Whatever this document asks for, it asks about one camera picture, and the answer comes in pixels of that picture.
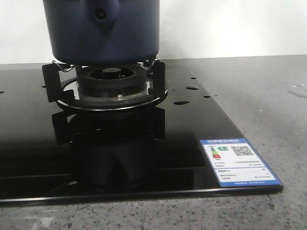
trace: green arrow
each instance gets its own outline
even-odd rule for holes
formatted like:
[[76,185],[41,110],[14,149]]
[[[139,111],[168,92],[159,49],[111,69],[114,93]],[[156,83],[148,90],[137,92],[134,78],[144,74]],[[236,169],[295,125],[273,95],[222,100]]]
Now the green arrow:
[[218,147],[217,149],[220,150],[220,151],[228,151],[227,147]]

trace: metal clip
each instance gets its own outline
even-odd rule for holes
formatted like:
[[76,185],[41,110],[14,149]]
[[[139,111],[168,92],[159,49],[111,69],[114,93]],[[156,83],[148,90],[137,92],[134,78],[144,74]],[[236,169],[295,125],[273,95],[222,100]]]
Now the metal clip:
[[146,67],[146,66],[144,66],[144,65],[142,65],[142,64],[139,64],[139,63],[137,63],[136,65],[142,67],[142,68],[145,69],[145,70],[150,70],[150,69],[153,67],[154,63],[156,63],[156,62],[158,62],[158,61],[160,61],[160,59],[159,59],[159,58],[155,58],[155,59],[153,60],[153,62],[150,64],[149,67]]
[[57,61],[55,61],[55,60],[53,60],[52,63],[53,63],[53,64],[56,64],[57,67],[59,68],[59,70],[62,71],[62,72],[64,72],[64,73],[67,73],[67,72],[73,70],[74,68],[76,68],[76,65],[73,65],[72,67],[70,67],[70,68],[68,68],[68,69],[64,69],[64,68],[62,68],[62,66],[61,66]]

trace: white wall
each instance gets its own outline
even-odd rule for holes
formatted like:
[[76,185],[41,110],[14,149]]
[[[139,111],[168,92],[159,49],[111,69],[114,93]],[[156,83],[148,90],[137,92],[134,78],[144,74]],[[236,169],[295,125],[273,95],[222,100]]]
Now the white wall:
[[[307,54],[307,0],[161,0],[160,58]],[[53,59],[42,0],[0,0],[0,63]]]

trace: blue and white label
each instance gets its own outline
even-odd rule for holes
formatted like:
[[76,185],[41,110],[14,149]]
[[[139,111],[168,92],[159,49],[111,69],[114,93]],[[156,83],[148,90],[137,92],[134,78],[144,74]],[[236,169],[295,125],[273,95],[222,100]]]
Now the blue and white label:
[[201,140],[221,187],[281,184],[245,139]]

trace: black glass stovetop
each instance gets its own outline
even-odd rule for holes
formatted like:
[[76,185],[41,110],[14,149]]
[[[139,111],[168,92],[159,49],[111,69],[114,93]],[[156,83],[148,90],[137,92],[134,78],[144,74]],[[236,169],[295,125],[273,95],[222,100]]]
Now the black glass stovetop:
[[0,70],[1,205],[280,191],[220,186],[200,140],[244,136],[187,67],[166,69],[157,106],[81,114],[48,103],[40,69]]

